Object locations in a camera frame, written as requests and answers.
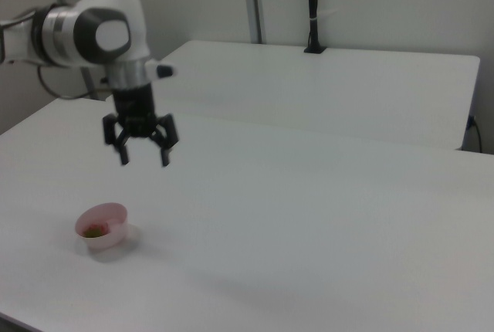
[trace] white table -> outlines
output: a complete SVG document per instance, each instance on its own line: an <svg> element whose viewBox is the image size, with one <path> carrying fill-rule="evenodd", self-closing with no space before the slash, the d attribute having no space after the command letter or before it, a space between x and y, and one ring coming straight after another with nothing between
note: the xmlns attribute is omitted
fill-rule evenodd
<svg viewBox="0 0 494 332"><path fill-rule="evenodd" d="M0 136L0 313L49 332L491 332L494 159L175 114L163 169L103 145L109 103ZM89 254L86 208L129 209Z"/></svg>
<svg viewBox="0 0 494 332"><path fill-rule="evenodd" d="M192 41L164 60L166 109L379 141L462 146L479 58Z"/></svg>

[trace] pink bowl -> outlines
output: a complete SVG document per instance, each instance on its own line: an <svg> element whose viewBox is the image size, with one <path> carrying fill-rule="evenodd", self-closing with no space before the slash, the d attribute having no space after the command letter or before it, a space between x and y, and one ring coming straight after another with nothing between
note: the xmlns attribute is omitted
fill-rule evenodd
<svg viewBox="0 0 494 332"><path fill-rule="evenodd" d="M92 224L108 224L106 235L86 238L84 232ZM103 203L84 212L76 222L76 233L90 249L108 249L127 235L127 209L120 203Z"/></svg>

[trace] cable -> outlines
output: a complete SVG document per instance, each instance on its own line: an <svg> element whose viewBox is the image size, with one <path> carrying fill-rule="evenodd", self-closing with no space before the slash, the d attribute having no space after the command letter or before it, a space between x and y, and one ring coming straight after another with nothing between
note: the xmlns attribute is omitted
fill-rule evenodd
<svg viewBox="0 0 494 332"><path fill-rule="evenodd" d="M477 122L475 121L475 119L472 122L472 126L475 126L475 129L477 130L477 137L479 139L479 153L482 153L482 138L480 136L479 125L477 124Z"/></svg>
<svg viewBox="0 0 494 332"><path fill-rule="evenodd" d="M45 89L45 91L49 95L51 95L52 97L60 98L63 100L76 100L76 99L88 97L89 95L94 94L94 93L109 93L109 92L111 92L111 90L107 90L107 89L95 89L95 90L88 91L87 93L84 93L84 94L76 95L74 97L72 97L70 95L58 94L56 91L53 91L52 89L50 89L50 87L46 84L46 82L43 79L43 76L41 74L41 68L42 68L42 66L38 66L38 68L36 70L36 72L38 73L39 83L41 83L41 86L43 87L43 89Z"/></svg>

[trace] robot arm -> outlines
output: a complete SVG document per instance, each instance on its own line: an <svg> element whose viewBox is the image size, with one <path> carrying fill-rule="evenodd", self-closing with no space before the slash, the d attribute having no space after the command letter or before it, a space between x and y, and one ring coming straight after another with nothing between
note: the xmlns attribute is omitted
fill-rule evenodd
<svg viewBox="0 0 494 332"><path fill-rule="evenodd" d="M117 112L103 119L105 142L127 164L127 139L150 138L161 149L163 166L168 165L178 136L171 114L154 113L151 81L171 76L173 69L150 57L140 0L80 0L1 21L0 64L19 60L41 66L104 66ZM122 128L118 137L117 124Z"/></svg>

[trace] table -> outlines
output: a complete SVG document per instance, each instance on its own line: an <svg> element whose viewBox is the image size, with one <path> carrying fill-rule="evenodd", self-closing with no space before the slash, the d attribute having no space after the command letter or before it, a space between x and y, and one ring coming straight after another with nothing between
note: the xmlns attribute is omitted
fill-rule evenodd
<svg viewBox="0 0 494 332"><path fill-rule="evenodd" d="M479 58L191 41L167 56L179 76L156 82L174 112L457 149Z"/></svg>
<svg viewBox="0 0 494 332"><path fill-rule="evenodd" d="M0 136L0 313L50 332L492 331L492 156L176 113L171 164L110 103ZM158 105L158 113L164 109ZM130 238L73 225L121 202Z"/></svg>

